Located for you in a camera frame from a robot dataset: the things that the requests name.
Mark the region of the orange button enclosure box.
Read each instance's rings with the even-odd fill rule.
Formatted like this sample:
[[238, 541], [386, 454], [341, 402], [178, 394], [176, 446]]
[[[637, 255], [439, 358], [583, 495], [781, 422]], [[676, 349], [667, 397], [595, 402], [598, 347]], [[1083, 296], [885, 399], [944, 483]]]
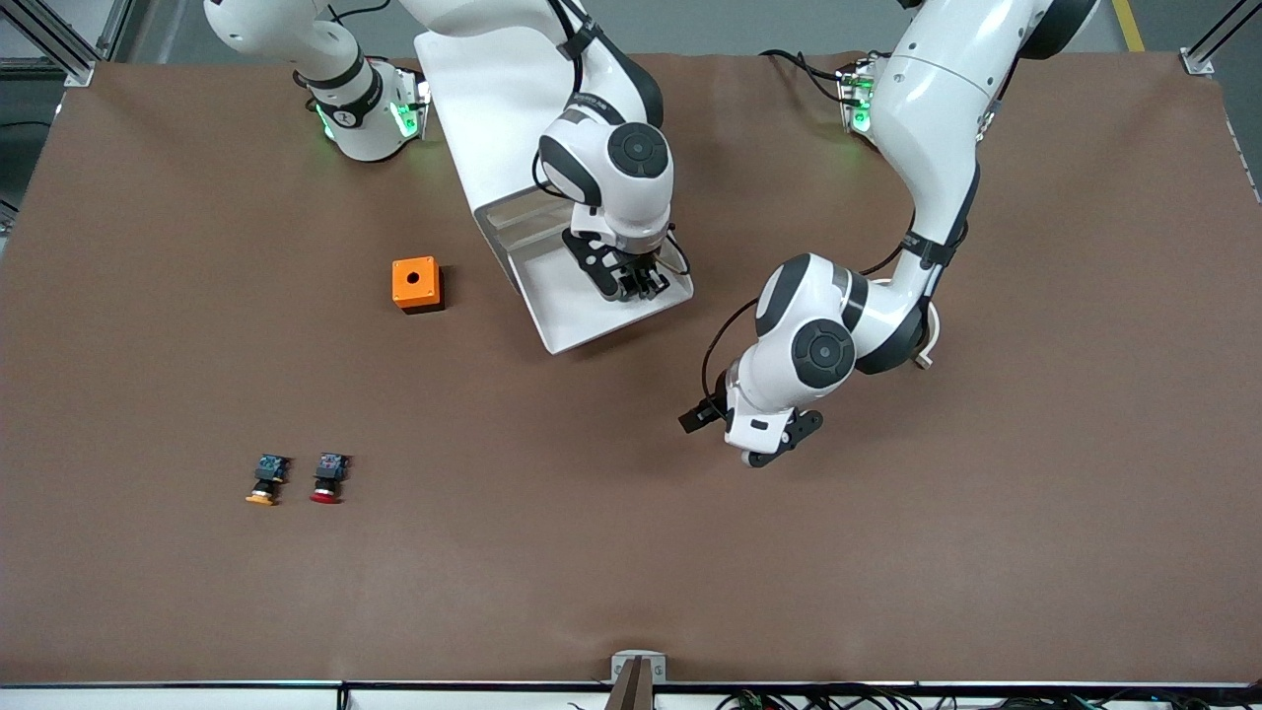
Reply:
[[392, 304], [408, 315], [445, 310], [445, 272], [432, 255], [394, 260], [390, 293]]

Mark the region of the white curved bracket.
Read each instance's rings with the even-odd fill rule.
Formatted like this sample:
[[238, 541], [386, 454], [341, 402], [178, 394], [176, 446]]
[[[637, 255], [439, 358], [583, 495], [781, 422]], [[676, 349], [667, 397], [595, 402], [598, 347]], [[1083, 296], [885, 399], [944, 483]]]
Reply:
[[901, 364], [915, 364], [917, 370], [933, 368], [933, 354], [941, 340], [941, 315], [933, 296], [920, 295], [902, 315], [875, 351], [866, 356], [871, 373], [882, 373]]

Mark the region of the red push button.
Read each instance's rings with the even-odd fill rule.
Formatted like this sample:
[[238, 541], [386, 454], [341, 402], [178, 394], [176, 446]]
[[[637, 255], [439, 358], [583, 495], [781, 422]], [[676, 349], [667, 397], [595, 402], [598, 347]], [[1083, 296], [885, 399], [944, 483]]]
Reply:
[[312, 502], [319, 504], [339, 504], [341, 486], [350, 470], [351, 458], [336, 453], [321, 454], [316, 463], [316, 486], [310, 493]]

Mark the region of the white drawer cabinet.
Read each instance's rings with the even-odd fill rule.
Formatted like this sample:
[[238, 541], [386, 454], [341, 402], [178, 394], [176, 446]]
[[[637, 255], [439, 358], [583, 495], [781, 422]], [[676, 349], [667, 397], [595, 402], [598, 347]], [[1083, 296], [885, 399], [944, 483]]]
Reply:
[[469, 211], [519, 286], [510, 248], [490, 214], [505, 199], [536, 193], [539, 136], [565, 108], [582, 73], [551, 40], [525, 28], [477, 37], [427, 32], [414, 45]]

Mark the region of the white plastic drawer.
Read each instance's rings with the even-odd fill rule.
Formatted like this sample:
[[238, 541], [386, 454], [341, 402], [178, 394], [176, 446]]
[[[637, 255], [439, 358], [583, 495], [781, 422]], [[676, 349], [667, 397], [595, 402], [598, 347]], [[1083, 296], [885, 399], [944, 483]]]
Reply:
[[541, 346], [550, 354], [572, 351], [694, 296], [692, 277], [660, 269], [668, 288], [654, 300], [607, 301], [563, 246], [560, 230], [511, 243], [506, 259]]
[[482, 228], [505, 231], [517, 228], [517, 224], [526, 224], [530, 219], [555, 222], [555, 217], [549, 214], [555, 214], [557, 211], [562, 211], [562, 219], [567, 219], [570, 214], [570, 202], [538, 187], [528, 187], [492, 199], [487, 206], [477, 207], [473, 214]]
[[490, 214], [490, 226], [505, 251], [533, 246], [560, 235], [570, 224], [568, 207], [528, 211], [524, 214]]

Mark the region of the aluminium frame profile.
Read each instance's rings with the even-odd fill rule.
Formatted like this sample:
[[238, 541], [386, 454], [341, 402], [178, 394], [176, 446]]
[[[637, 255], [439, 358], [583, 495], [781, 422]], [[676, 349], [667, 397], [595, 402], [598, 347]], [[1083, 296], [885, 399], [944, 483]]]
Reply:
[[0, 0], [0, 16], [61, 69], [71, 87], [91, 84], [101, 55], [45, 0]]
[[1179, 54], [1185, 71], [1191, 76], [1209, 76], [1217, 72], [1213, 66], [1217, 53], [1259, 13], [1262, 13], [1262, 0], [1235, 0], [1193, 45], [1181, 45]]
[[122, 32], [125, 32], [129, 16], [136, 0], [109, 0], [109, 13], [103, 19], [103, 26], [95, 43], [95, 49], [103, 61], [114, 61], [122, 44]]

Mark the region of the white table edge rail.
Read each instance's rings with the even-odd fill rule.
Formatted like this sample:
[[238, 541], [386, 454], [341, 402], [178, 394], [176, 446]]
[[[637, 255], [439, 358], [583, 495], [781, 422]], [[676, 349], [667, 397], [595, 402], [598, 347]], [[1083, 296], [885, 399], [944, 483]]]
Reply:
[[[610, 689], [610, 678], [0, 684], [0, 710], [603, 710]], [[658, 710], [1262, 710], [1262, 678], [668, 681]]]

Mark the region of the yellow push button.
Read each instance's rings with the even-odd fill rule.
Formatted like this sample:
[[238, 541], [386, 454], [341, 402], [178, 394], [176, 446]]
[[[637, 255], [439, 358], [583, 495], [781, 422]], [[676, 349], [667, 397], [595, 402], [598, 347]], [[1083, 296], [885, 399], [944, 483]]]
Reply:
[[249, 491], [246, 501], [251, 504], [278, 504], [279, 488], [288, 479], [290, 459], [279, 455], [262, 455], [255, 468], [255, 486]]

